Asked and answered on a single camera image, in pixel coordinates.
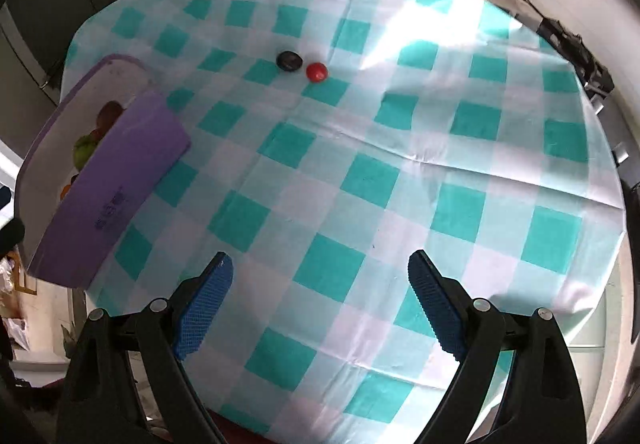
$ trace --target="green checkered tablecloth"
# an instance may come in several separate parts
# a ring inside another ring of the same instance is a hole
[[[280,72],[282,50],[330,78]],[[119,0],[76,34],[63,95],[110,53],[148,67],[193,144],[89,293],[138,310],[226,251],[234,284],[185,367],[229,419],[413,442],[456,369],[408,284],[418,248],[569,335],[596,306],[624,230],[607,142],[571,66],[493,5]]]

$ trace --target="red fruit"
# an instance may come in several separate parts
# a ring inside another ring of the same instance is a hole
[[[328,75],[329,71],[322,63],[311,63],[311,65],[306,68],[306,77],[309,78],[309,81],[312,83],[324,81]]]

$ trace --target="blue gripper pad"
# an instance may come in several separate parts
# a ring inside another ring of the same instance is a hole
[[[458,362],[466,356],[465,328],[455,307],[438,282],[435,266],[419,252],[409,257],[409,283],[414,288],[422,310],[433,328],[442,350],[453,354]]]
[[[174,355],[181,361],[200,348],[234,278],[234,265],[227,255],[200,287],[177,326]]]

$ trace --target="dark oval fruit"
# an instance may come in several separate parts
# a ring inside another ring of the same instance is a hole
[[[295,52],[285,50],[278,54],[278,57],[276,58],[276,65],[279,69],[284,70],[285,72],[295,72],[302,66],[302,58]]]

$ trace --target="purple container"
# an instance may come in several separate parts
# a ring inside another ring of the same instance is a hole
[[[189,145],[164,97],[143,90],[55,209],[28,273],[66,287],[88,287],[136,211]]]

